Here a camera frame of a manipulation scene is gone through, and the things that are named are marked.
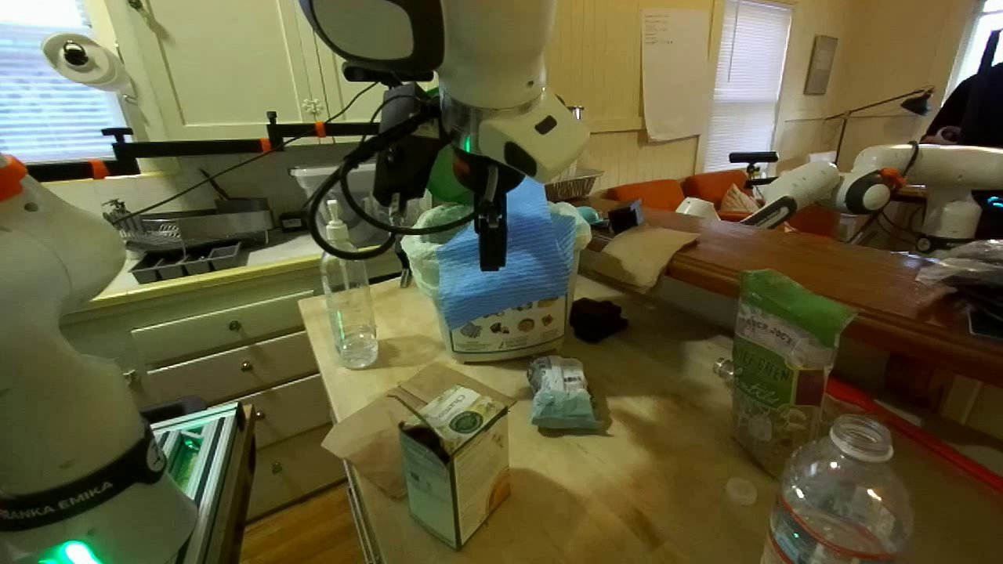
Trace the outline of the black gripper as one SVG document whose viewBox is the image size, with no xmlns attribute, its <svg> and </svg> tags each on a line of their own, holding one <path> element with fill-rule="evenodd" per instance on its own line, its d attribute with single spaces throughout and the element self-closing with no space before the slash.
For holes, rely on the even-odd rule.
<svg viewBox="0 0 1003 564">
<path fill-rule="evenodd" d="M 457 180 L 472 192 L 472 202 L 461 206 L 478 210 L 481 266 L 485 272 L 503 270 L 508 251 L 504 194 L 513 192 L 525 175 L 464 147 L 461 139 L 443 127 L 435 95 L 419 84 L 396 84 L 384 99 L 372 198 L 388 210 L 404 210 L 424 198 L 432 202 L 430 169 L 444 145 L 456 147 Z"/>
</svg>

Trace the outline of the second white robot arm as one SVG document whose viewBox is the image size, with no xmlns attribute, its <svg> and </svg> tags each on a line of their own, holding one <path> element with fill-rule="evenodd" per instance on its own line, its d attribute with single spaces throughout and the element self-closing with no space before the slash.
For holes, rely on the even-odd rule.
<svg viewBox="0 0 1003 564">
<path fill-rule="evenodd" d="M 907 185 L 926 194 L 922 240 L 973 243 L 980 206 L 975 192 L 1003 187 L 1003 151 L 980 145 L 876 145 L 845 174 L 809 159 L 762 187 L 764 204 L 746 227 L 774 229 L 809 206 L 880 212 Z"/>
</svg>

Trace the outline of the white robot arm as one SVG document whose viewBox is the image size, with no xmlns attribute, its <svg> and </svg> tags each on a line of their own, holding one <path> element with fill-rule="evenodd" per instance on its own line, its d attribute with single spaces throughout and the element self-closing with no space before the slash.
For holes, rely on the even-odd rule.
<svg viewBox="0 0 1003 564">
<path fill-rule="evenodd" d="M 558 0 L 299 0 L 349 66 L 435 99 L 365 140 L 369 159 L 432 123 L 472 194 L 472 263 L 508 263 L 504 194 L 563 174 L 587 130 L 546 84 Z M 72 323 L 126 266 L 117 229 L 4 162 L 0 206 L 0 553 L 4 564 L 189 564 L 206 510 L 117 358 Z"/>
</svg>

